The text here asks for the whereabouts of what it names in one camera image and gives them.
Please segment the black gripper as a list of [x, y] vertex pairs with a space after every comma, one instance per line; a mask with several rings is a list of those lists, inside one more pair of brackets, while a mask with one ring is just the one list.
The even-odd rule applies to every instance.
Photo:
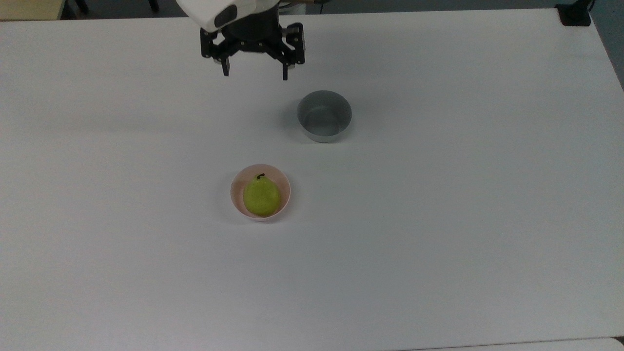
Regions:
[[220, 64], [224, 76], [229, 76], [229, 58], [240, 50], [267, 53], [282, 66], [282, 78], [288, 79], [289, 70], [305, 63], [304, 26], [295, 22], [287, 27], [279, 24], [278, 9], [250, 14], [222, 30], [210, 33], [200, 29], [201, 55]]

